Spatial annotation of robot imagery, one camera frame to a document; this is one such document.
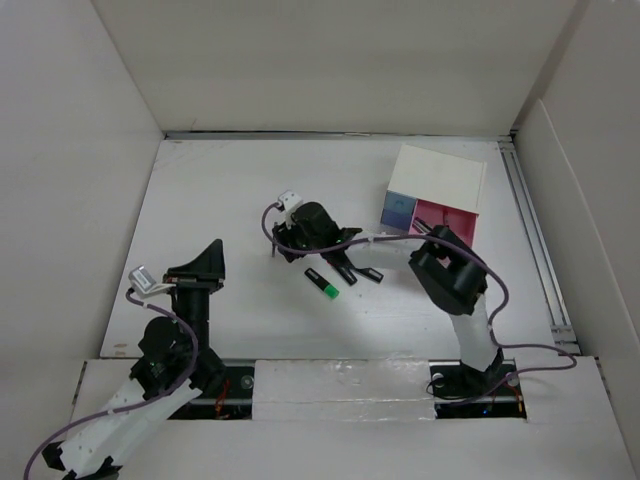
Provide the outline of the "light blue drawer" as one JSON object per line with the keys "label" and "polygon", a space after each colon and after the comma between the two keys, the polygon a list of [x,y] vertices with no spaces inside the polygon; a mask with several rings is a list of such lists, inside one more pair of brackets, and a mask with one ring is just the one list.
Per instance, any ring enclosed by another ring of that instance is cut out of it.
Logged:
{"label": "light blue drawer", "polygon": [[399,215],[411,216],[414,212],[417,199],[393,191],[387,191],[384,200],[384,209]]}

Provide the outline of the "pink drawer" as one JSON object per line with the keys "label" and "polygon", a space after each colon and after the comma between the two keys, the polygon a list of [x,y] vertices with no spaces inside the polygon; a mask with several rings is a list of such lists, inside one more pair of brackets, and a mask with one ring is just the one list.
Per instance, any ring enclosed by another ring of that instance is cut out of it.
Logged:
{"label": "pink drawer", "polygon": [[[478,215],[476,213],[432,203],[426,200],[418,200],[413,212],[413,219],[418,217],[434,228],[437,225],[443,225],[444,209],[448,209],[451,212],[451,227],[449,229],[461,238],[467,246],[472,247],[476,223],[478,220]],[[414,230],[412,225],[409,232],[411,234],[421,234]]]}

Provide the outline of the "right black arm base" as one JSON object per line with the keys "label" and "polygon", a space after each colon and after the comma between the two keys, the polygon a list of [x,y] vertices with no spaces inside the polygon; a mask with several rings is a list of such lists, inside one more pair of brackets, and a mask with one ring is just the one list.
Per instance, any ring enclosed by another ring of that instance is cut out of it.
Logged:
{"label": "right black arm base", "polygon": [[513,360],[503,361],[488,375],[463,366],[458,360],[430,361],[425,391],[434,399],[437,420],[527,418],[519,380],[496,387],[516,370]]}

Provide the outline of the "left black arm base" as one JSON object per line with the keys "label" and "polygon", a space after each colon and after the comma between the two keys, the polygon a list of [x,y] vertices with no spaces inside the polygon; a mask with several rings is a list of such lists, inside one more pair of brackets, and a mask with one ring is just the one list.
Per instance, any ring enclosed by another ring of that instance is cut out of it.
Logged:
{"label": "left black arm base", "polygon": [[251,420],[255,387],[255,359],[225,359],[222,383],[212,393],[191,400],[170,420]]}

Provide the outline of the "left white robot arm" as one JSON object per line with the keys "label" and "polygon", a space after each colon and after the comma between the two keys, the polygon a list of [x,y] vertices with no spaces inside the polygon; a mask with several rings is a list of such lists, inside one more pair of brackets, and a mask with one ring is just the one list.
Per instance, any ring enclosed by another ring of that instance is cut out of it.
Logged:
{"label": "left white robot arm", "polygon": [[168,268],[161,281],[143,266],[129,273],[126,300],[155,314],[138,343],[141,356],[101,411],[70,423],[38,448],[49,468],[67,479],[115,479],[165,420],[220,390],[225,365],[210,346],[210,297],[225,277],[220,239],[190,262]]}

